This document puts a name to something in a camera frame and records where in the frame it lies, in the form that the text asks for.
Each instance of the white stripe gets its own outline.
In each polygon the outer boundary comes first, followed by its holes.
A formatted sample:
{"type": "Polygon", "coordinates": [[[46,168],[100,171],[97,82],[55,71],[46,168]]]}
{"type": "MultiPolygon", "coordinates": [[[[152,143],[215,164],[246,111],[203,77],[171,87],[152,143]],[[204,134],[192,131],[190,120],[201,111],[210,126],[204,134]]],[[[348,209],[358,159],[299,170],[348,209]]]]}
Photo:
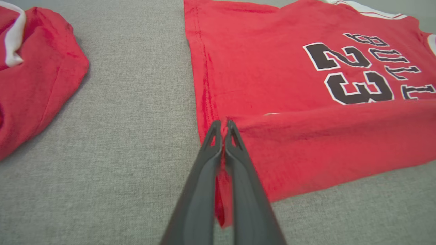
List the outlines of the white stripe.
{"type": "Polygon", "coordinates": [[[346,1],[346,0],[327,0],[331,4],[346,4],[354,8],[355,10],[359,11],[362,15],[369,16],[369,17],[375,17],[375,18],[381,18],[385,20],[400,20],[407,17],[407,15],[404,14],[389,14],[385,13],[379,10],[375,10],[373,8],[364,6],[360,3],[356,3],[353,1],[346,1]]]}
{"type": "Polygon", "coordinates": [[[24,10],[19,7],[0,1],[0,7],[4,7],[13,11],[20,13],[20,16],[15,20],[15,23],[6,33],[6,37],[4,39],[4,45],[6,48],[6,59],[5,63],[9,67],[16,66],[23,62],[23,59],[17,55],[17,50],[20,49],[21,44],[23,43],[23,31],[24,24],[26,24],[26,14],[24,10]]]}
{"type": "Polygon", "coordinates": [[[428,40],[430,49],[433,51],[433,54],[436,55],[436,35],[430,35],[428,40]]]}

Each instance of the jersey armhole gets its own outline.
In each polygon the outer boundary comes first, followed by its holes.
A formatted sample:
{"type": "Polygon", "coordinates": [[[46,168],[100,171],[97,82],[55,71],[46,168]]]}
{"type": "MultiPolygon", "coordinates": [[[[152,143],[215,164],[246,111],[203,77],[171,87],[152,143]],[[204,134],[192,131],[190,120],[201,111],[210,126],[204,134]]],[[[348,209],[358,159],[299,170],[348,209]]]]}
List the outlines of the jersey armhole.
{"type": "Polygon", "coordinates": [[[348,1],[348,0],[326,0],[326,2],[334,5],[339,4],[345,4],[352,8],[354,8],[356,11],[358,11],[360,14],[368,16],[368,17],[374,17],[374,18],[380,18],[385,20],[401,20],[407,17],[405,14],[389,14],[385,13],[383,11],[379,11],[370,7],[367,7],[365,5],[362,5],[360,3],[356,3],[354,1],[348,1]]]}
{"type": "Polygon", "coordinates": [[[434,55],[434,57],[436,58],[436,35],[435,34],[430,34],[430,33],[426,33],[421,31],[423,34],[427,34],[427,45],[428,45],[428,49],[429,52],[432,53],[434,55]]]}

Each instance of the gray upholstery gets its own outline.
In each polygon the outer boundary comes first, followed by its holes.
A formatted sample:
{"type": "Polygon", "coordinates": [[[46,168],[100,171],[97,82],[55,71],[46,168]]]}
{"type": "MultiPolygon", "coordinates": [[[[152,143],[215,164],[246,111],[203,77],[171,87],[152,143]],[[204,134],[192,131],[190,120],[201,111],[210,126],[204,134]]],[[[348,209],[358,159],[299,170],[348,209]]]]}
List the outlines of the gray upholstery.
{"type": "MultiPolygon", "coordinates": [[[[433,0],[357,1],[436,33],[433,0]]],[[[91,65],[53,123],[0,163],[0,244],[157,244],[200,146],[183,0],[11,3],[59,12],[91,65]]],[[[433,162],[273,207],[293,245],[430,245],[435,179],[433,162]]],[[[231,228],[215,241],[231,244],[231,228]]]]}

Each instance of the stitched seam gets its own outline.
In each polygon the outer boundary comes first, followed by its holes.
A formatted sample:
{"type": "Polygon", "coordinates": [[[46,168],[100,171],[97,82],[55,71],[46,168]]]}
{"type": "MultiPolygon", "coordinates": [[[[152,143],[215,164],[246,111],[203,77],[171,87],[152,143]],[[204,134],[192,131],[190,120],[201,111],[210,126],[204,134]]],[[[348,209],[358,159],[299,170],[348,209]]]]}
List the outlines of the stitched seam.
{"type": "Polygon", "coordinates": [[[35,133],[38,131],[39,127],[42,124],[42,121],[44,120],[45,114],[47,112],[48,104],[50,103],[51,96],[53,94],[53,90],[55,88],[55,85],[58,82],[59,73],[60,73],[60,70],[61,70],[63,64],[64,64],[64,61],[62,61],[61,65],[59,66],[58,72],[56,73],[56,78],[54,79],[53,85],[51,86],[50,95],[48,97],[47,104],[45,105],[44,112],[42,113],[41,119],[39,120],[38,126],[35,128],[33,133],[26,139],[26,141],[30,140],[33,137],[35,137],[35,133]]]}
{"type": "Polygon", "coordinates": [[[213,119],[213,115],[212,115],[212,101],[211,101],[211,91],[210,91],[210,84],[209,84],[209,73],[208,73],[208,62],[207,62],[207,57],[206,57],[206,46],[201,38],[201,29],[200,29],[200,21],[198,18],[198,6],[195,7],[195,17],[197,20],[197,24],[196,27],[198,27],[198,36],[197,36],[197,40],[202,48],[201,52],[203,55],[203,69],[204,69],[204,73],[203,73],[203,86],[205,87],[205,102],[206,102],[206,125],[211,125],[213,119]]]}

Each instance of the red basketball jersey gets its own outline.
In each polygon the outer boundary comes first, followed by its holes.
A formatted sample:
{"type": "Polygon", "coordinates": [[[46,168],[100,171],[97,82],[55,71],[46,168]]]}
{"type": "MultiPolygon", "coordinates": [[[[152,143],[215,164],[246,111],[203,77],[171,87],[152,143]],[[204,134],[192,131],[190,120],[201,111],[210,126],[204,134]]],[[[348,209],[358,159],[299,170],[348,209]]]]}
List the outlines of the red basketball jersey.
{"type": "Polygon", "coordinates": [[[88,65],[60,14],[0,1],[0,161],[49,125],[88,65]]]}
{"type": "MultiPolygon", "coordinates": [[[[234,120],[271,201],[436,159],[436,42],[351,1],[185,0],[200,139],[234,120]]],[[[230,178],[216,215],[232,222],[230,178]]]]}

